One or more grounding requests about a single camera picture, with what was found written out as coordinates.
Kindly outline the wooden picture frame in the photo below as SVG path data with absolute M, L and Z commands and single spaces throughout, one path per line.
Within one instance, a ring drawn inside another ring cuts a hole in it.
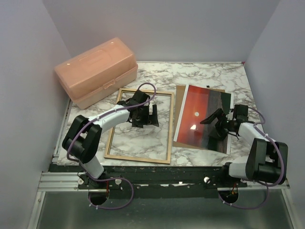
M 125 122 L 109 131 L 104 158 L 170 164 L 173 137 L 174 93 L 157 91 L 150 102 L 157 105 L 159 126 L 132 127 Z

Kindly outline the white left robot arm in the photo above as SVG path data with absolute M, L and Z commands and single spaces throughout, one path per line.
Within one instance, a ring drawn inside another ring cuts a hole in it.
M 117 102 L 114 108 L 102 114 L 84 117 L 77 116 L 63 142 L 62 148 L 67 151 L 67 159 L 78 162 L 90 176 L 89 183 L 94 188 L 102 188 L 106 177 L 96 153 L 101 135 L 118 124 L 125 122 L 140 122 L 140 126 L 153 123 L 149 114 L 149 103 L 156 94 L 149 96 L 141 90 L 136 90 L 127 100 Z

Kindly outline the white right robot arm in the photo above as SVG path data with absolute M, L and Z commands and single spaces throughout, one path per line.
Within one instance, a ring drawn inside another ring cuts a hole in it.
M 286 179 L 288 145 L 277 142 L 260 128 L 260 123 L 249 120 L 248 110 L 256 111 L 247 105 L 236 104 L 231 110 L 233 117 L 229 120 L 221 108 L 202 120 L 203 125 L 217 122 L 210 134 L 216 140 L 224 140 L 229 134 L 243 138 L 250 146 L 245 163 L 226 163 L 225 172 L 219 175 L 220 183 L 230 187 L 236 179 L 258 182 L 266 187 L 284 183 Z

